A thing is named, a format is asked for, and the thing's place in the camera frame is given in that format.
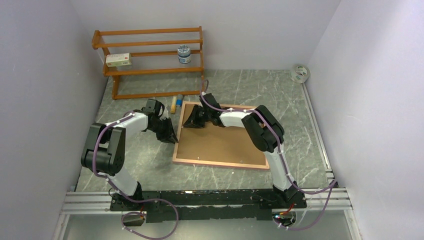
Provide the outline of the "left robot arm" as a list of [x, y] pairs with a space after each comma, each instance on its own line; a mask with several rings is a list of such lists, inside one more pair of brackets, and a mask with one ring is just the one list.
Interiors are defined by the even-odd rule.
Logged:
[[118, 120], [93, 123], [81, 154], [81, 165], [96, 177], [105, 179], [130, 210], [142, 206], [143, 190], [124, 166], [126, 142], [146, 131], [155, 133], [162, 143], [178, 143], [165, 105], [158, 100], [148, 99], [144, 107], [128, 111]]

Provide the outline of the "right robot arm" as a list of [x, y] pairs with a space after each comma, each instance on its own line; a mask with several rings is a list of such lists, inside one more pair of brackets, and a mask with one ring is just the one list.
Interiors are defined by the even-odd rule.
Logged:
[[210, 122], [221, 128], [244, 128], [269, 165], [276, 204], [282, 208], [289, 205], [305, 207], [305, 195], [284, 159], [284, 128], [268, 108], [264, 105], [251, 109], [222, 107], [211, 93], [205, 92], [200, 94], [199, 100], [200, 103], [193, 107], [183, 127], [201, 129]]

